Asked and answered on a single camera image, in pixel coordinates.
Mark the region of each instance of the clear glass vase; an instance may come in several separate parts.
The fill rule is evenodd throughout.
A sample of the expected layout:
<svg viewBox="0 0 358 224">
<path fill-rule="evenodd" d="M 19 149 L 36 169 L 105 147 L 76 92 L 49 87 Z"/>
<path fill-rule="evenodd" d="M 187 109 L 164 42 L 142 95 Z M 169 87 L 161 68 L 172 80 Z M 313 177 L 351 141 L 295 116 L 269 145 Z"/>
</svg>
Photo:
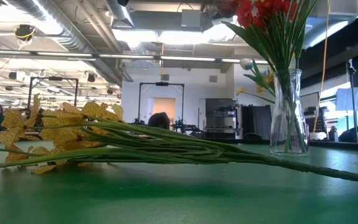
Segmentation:
<svg viewBox="0 0 358 224">
<path fill-rule="evenodd" d="M 270 138 L 270 152 L 273 154 L 308 154 L 306 122 L 299 98 L 301 74 L 301 70 L 295 69 L 274 73 L 276 99 Z"/>
</svg>

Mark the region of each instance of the workbench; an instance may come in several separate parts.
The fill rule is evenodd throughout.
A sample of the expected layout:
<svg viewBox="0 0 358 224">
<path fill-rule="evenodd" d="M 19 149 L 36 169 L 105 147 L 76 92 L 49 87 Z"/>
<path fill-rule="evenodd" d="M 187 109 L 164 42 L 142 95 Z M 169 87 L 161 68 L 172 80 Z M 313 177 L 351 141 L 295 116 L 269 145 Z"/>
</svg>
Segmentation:
<svg viewBox="0 0 358 224">
<path fill-rule="evenodd" d="M 358 151 L 310 147 L 286 159 L 358 172 Z M 257 164 L 95 164 L 42 175 L 15 167 L 0 169 L 0 223 L 353 224 L 358 183 Z"/>
</svg>

